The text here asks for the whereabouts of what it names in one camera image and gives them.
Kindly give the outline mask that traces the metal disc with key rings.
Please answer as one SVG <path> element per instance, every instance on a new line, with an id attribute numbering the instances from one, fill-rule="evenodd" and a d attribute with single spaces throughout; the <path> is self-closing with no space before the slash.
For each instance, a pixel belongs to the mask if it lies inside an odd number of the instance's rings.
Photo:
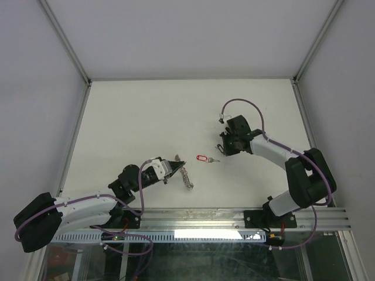
<path id="1" fill-rule="evenodd" d="M 182 180 L 184 182 L 184 185 L 186 187 L 187 190 L 193 190 L 194 188 L 194 184 L 190 181 L 189 179 L 189 176 L 188 176 L 188 173 L 187 173 L 187 170 L 185 169 L 184 166 L 182 166 L 180 169 L 179 169 L 181 175 L 182 175 Z"/>

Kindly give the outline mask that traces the red key tag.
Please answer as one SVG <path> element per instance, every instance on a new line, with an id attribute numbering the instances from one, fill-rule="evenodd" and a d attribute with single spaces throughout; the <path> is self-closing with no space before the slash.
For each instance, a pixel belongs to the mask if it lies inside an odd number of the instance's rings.
<path id="1" fill-rule="evenodd" d="M 196 160 L 198 160 L 200 162 L 208 162 L 208 157 L 205 156 L 205 155 L 197 155 Z"/>

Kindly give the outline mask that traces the black white key tag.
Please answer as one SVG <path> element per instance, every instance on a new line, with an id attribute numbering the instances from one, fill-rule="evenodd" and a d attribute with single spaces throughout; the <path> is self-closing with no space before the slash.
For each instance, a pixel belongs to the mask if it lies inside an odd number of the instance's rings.
<path id="1" fill-rule="evenodd" d="M 217 148 L 220 151 L 220 153 L 222 153 L 223 155 L 225 155 L 224 148 L 222 147 L 221 144 L 217 144 Z"/>

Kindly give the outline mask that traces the red handled key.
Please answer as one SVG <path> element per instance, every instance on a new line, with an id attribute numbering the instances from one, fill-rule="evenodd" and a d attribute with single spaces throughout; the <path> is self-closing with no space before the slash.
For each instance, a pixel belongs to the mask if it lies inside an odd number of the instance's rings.
<path id="1" fill-rule="evenodd" d="M 209 157 L 208 159 L 207 159 L 207 162 L 208 163 L 215 163 L 215 162 L 220 162 L 219 160 L 216 160 L 216 159 L 214 159 L 214 158 L 212 158 L 212 157 Z"/>

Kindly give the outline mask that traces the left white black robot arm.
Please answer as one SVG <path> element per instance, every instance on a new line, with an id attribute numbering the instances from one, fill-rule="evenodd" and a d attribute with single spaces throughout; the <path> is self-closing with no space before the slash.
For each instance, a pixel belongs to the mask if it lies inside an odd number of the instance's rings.
<path id="1" fill-rule="evenodd" d="M 125 166 L 108 187 L 82 197 L 42 193 L 14 217 L 15 241 L 24 252 L 31 253 L 70 231 L 96 225 L 117 227 L 122 223 L 123 209 L 140 217 L 145 211 L 144 189 L 167 183 L 185 164 L 156 157 L 141 166 Z"/>

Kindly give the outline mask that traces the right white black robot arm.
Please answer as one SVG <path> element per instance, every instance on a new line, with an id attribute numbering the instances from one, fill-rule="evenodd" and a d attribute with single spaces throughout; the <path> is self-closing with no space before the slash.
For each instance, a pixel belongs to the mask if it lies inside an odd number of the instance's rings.
<path id="1" fill-rule="evenodd" d="M 293 212 L 330 201 L 337 185 L 328 164 L 317 148 L 297 152 L 264 137 L 262 130 L 252 130 L 242 115 L 230 118 L 220 134 L 217 147 L 225 156 L 241 152 L 263 157 L 282 168 L 287 175 L 288 189 L 277 197 L 269 196 L 259 211 L 245 211 L 247 228 L 296 228 Z"/>

